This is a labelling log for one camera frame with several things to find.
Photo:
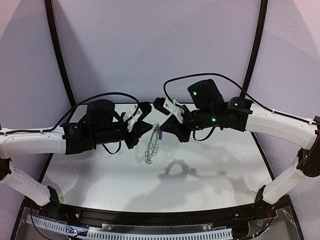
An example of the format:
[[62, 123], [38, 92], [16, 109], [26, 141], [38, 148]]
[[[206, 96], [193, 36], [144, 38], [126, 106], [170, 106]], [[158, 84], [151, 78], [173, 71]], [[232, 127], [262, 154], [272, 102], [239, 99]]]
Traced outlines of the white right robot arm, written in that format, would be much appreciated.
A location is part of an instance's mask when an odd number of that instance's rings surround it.
[[196, 107], [190, 111], [169, 98], [158, 97], [154, 107], [169, 118], [160, 126], [162, 132], [175, 135], [181, 143], [191, 133], [207, 128], [233, 129], [264, 133], [300, 146], [296, 159], [272, 182], [257, 192], [255, 205], [274, 205], [304, 179], [320, 175], [320, 118], [302, 119], [259, 106], [249, 99], [234, 97], [225, 102], [212, 79], [188, 87]]

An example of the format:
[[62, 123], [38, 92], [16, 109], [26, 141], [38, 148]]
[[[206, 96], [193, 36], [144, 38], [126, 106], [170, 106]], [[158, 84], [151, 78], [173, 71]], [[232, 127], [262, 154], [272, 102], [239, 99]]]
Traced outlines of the perforated metal key ring disc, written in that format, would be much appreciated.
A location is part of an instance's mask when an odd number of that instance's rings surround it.
[[153, 125], [152, 133], [149, 139], [149, 142], [146, 146], [146, 151], [144, 153], [144, 162], [148, 165], [153, 163], [153, 157], [155, 157], [159, 150], [159, 132], [160, 132], [160, 125], [156, 123]]

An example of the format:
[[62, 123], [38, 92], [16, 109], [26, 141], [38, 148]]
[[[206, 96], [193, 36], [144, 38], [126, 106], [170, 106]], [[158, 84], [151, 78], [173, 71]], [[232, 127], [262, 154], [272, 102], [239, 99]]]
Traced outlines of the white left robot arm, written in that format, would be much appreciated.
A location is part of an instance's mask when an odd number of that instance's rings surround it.
[[144, 118], [152, 111], [149, 102], [138, 103], [118, 114], [106, 99], [87, 104], [78, 122], [60, 124], [53, 129], [0, 131], [0, 182], [31, 199], [40, 207], [59, 207], [56, 190], [33, 179], [11, 164], [12, 157], [33, 154], [75, 155], [92, 151], [98, 145], [125, 142], [132, 149], [141, 136], [152, 129]]

